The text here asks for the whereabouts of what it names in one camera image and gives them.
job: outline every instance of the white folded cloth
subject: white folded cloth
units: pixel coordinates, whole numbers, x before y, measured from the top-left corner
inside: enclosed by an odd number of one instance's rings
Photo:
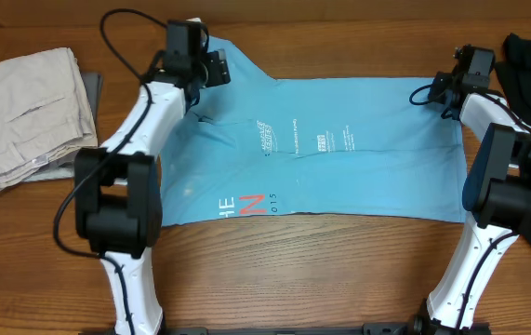
[[[0,62],[0,190],[98,138],[76,59],[62,47]]]

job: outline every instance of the beige cloth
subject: beige cloth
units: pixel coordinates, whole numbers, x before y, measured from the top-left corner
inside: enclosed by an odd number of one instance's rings
[[[98,138],[79,68],[62,47],[0,62],[0,190]]]

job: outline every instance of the light blue fabric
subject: light blue fabric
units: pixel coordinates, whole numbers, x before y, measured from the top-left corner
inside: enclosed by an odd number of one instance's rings
[[[210,48],[226,50],[232,81],[202,90],[162,151],[163,225],[299,212],[464,221],[459,122],[408,102],[430,79],[275,80],[229,41]]]

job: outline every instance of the wooden table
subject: wooden table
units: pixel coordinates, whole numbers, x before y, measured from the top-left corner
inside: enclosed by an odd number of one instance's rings
[[[164,34],[149,25],[110,25],[109,36],[145,69]],[[499,49],[509,32],[531,38],[531,20],[391,20],[217,25],[276,78],[434,76],[450,71],[455,46]],[[0,29],[0,60],[71,47],[84,71],[105,78],[100,139],[124,120],[135,79],[91,28]],[[465,131],[471,162],[478,142]],[[51,238],[52,217],[71,181],[24,184],[0,194],[0,334],[74,334],[114,321],[98,261],[68,256]],[[63,219],[69,245],[87,249]],[[153,268],[170,327],[332,327],[403,321],[437,285],[462,226],[366,216],[294,215],[221,220],[162,231]],[[531,247],[503,258],[476,320],[495,334],[531,334]]]

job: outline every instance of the robotic arm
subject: robotic arm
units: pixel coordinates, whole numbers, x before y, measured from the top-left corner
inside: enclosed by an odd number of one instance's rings
[[[116,308],[112,334],[166,334],[151,263],[162,219],[155,160],[175,124],[198,100],[199,87],[230,82],[225,54],[206,53],[202,31],[201,23],[168,23],[167,49],[156,54],[146,75],[153,98],[149,112],[129,143],[75,198],[77,233],[89,241],[92,251],[109,256],[122,270],[124,282],[112,263],[102,261]],[[488,90],[494,53],[465,46],[457,56],[453,73],[437,74],[429,101],[442,103],[443,118],[460,120],[482,142],[464,186],[463,205],[469,213],[463,235],[443,279],[413,320],[409,324],[365,324],[360,331],[366,335],[455,335],[460,329],[490,334],[487,326],[473,324],[476,305],[517,233],[531,225],[531,136],[493,101],[500,99],[498,95]],[[161,69],[155,67],[159,59],[163,59]],[[116,133],[101,148],[80,152],[75,160],[77,184],[122,142],[146,108],[147,99],[142,87],[135,107]],[[518,167],[520,176],[508,176],[509,166]],[[101,193],[100,186],[115,183],[126,185],[127,196]],[[169,332],[207,334],[204,328]],[[326,334],[323,330],[316,333]]]

